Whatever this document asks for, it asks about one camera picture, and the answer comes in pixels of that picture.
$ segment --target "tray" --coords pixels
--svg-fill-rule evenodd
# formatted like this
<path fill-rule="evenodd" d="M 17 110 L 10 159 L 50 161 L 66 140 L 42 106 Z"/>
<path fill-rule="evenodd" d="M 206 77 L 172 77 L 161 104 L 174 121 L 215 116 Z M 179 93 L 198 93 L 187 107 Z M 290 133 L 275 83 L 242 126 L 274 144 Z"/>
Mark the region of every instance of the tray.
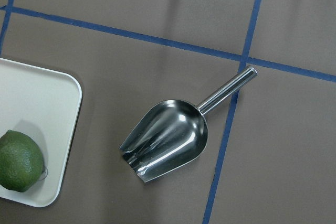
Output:
<path fill-rule="evenodd" d="M 40 147 L 48 175 L 28 191 L 0 186 L 0 197 L 45 207 L 58 196 L 81 104 L 78 81 L 66 74 L 0 58 L 0 136 L 30 136 Z"/>

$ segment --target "green fruit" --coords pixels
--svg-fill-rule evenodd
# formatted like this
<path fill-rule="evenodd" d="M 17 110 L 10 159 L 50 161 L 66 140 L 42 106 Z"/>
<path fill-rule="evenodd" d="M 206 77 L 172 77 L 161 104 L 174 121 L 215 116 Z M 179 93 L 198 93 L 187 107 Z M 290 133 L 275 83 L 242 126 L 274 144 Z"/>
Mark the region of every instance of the green fruit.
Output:
<path fill-rule="evenodd" d="M 39 179 L 43 168 L 42 152 L 29 136 L 9 130 L 0 138 L 0 185 L 23 193 Z"/>

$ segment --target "cylindrical handle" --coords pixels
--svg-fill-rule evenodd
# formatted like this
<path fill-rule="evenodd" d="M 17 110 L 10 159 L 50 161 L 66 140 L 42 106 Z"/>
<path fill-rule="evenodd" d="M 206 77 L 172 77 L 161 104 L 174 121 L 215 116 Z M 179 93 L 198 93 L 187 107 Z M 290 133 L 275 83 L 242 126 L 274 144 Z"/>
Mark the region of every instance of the cylindrical handle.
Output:
<path fill-rule="evenodd" d="M 201 102 L 197 107 L 204 115 L 224 101 L 228 96 L 236 92 L 248 81 L 257 76 L 257 71 L 252 66 L 247 66 L 242 72 L 235 75 L 231 80 L 212 93 L 208 98 Z"/>

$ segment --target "white container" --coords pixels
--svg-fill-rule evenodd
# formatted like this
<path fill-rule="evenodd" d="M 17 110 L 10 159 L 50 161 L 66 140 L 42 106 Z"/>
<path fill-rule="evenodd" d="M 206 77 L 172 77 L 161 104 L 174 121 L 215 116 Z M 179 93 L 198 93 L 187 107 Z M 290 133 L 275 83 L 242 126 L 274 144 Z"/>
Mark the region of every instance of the white container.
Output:
<path fill-rule="evenodd" d="M 24 193 L 0 186 L 0 197 L 33 207 L 48 206 L 57 198 L 81 99 L 74 77 L 0 58 L 0 136 L 7 130 L 30 136 L 48 169 L 47 177 Z"/>

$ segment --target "blue grid line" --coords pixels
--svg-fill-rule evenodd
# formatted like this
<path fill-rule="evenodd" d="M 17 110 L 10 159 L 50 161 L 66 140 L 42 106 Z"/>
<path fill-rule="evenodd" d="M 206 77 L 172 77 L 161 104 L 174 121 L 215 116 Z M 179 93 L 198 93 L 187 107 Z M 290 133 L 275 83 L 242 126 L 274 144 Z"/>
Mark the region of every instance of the blue grid line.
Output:
<path fill-rule="evenodd" d="M 1 33 L 0 33 L 0 55 L 2 52 L 2 46 L 5 40 L 5 35 L 7 32 L 9 20 L 10 20 L 10 15 L 12 13 L 12 7 L 13 7 L 14 0 L 8 0 L 7 5 L 3 6 L 3 9 L 6 9 L 4 21 L 2 23 L 2 28 L 1 28 Z"/>
<path fill-rule="evenodd" d="M 46 19 L 46 20 L 67 24 L 67 25 L 78 26 L 78 27 L 82 27 L 82 28 L 88 28 L 88 29 L 91 29 L 91 30 L 101 31 L 103 33 L 119 35 L 119 36 L 122 36 L 122 37 L 147 41 L 147 42 L 151 42 L 151 43 L 155 43 L 155 44 L 159 44 L 159 45 L 164 45 L 164 46 L 174 47 L 174 48 L 178 48 L 178 49 L 183 49 L 183 50 L 188 50 L 188 51 L 193 51 L 193 52 L 199 52 L 199 53 L 206 54 L 206 55 L 211 55 L 211 56 L 221 57 L 221 58 L 225 58 L 225 59 L 240 61 L 240 55 L 232 54 L 230 52 L 224 52 L 224 51 L 220 51 L 220 50 L 215 50 L 215 49 L 196 46 L 196 45 L 191 45 L 191 44 L 178 42 L 178 41 L 174 41 L 174 40 L 169 40 L 169 39 L 164 39 L 164 38 L 160 38 L 160 37 L 155 37 L 155 36 L 150 36 L 150 35 L 145 35 L 145 34 L 139 34 L 139 33 L 133 32 L 133 31 L 127 31 L 127 30 L 123 30 L 123 29 L 118 29 L 118 28 L 114 28 L 114 27 L 109 27 L 109 26 L 99 25 L 99 24 L 95 24 L 95 23 L 80 21 L 80 20 L 76 20 L 76 19 L 65 18 L 65 17 L 61 17 L 61 16 L 57 16 L 57 15 L 44 14 L 44 13 L 40 13 L 40 12 L 36 12 L 36 11 L 33 11 L 33 10 L 24 9 L 24 8 L 19 8 L 19 7 L 13 7 L 12 12 L 13 13 L 18 13 L 18 14 L 23 14 L 23 15 L 30 16 L 30 17 L 39 17 L 39 18 L 43 18 L 43 19 Z"/>
<path fill-rule="evenodd" d="M 242 57 L 240 59 L 238 72 L 241 72 L 245 68 L 246 63 L 248 61 L 248 55 L 249 55 L 249 51 L 250 51 L 250 48 L 251 48 L 251 43 L 252 43 L 254 30 L 255 30 L 255 27 L 256 27 L 256 24 L 257 24 L 257 18 L 258 18 L 260 5 L 261 5 L 261 0 L 255 0 L 255 2 L 253 4 L 253 9 L 252 9 L 251 17 L 250 17 L 249 26 L 248 26 L 248 29 L 247 29 L 247 34 L 246 34 L 246 37 L 245 37 L 243 54 L 242 54 Z M 231 101 L 230 101 L 230 106 L 229 106 L 229 111 L 227 113 L 227 118 L 226 118 L 226 122 L 225 122 L 225 128 L 224 128 L 224 133 L 223 133 L 223 137 L 222 137 L 222 141 L 221 141 L 221 146 L 219 147 L 218 157 L 217 157 L 217 161 L 216 161 L 215 174 L 214 174 L 213 181 L 211 183 L 209 196 L 208 196 L 207 204 L 206 204 L 204 215 L 203 215 L 203 222 L 202 222 L 203 224 L 208 224 L 209 221 L 210 221 L 213 205 L 214 205 L 214 202 L 215 202 L 217 187 L 218 187 L 218 183 L 219 183 L 219 179 L 220 179 L 220 174 L 221 174 L 222 168 L 223 168 L 223 162 L 224 162 L 226 147 L 227 147 L 227 143 L 228 143 L 228 140 L 229 140 L 231 127 L 232 127 L 232 124 L 233 124 L 233 119 L 234 119 L 236 108 L 237 108 L 238 96 L 239 96 L 239 91 L 236 92 L 232 96 Z"/>
<path fill-rule="evenodd" d="M 247 62 L 250 64 L 261 66 L 261 67 L 272 68 L 272 69 L 281 70 L 284 72 L 299 74 L 301 76 L 308 76 L 308 77 L 312 77 L 316 79 L 321 79 L 324 81 L 336 82 L 336 76 L 332 74 L 328 74 L 328 73 L 322 73 L 322 72 L 317 72 L 317 71 L 308 70 L 304 68 L 293 67 L 290 65 L 285 65 L 281 63 L 267 61 L 267 60 L 256 59 L 252 57 L 249 57 Z"/>

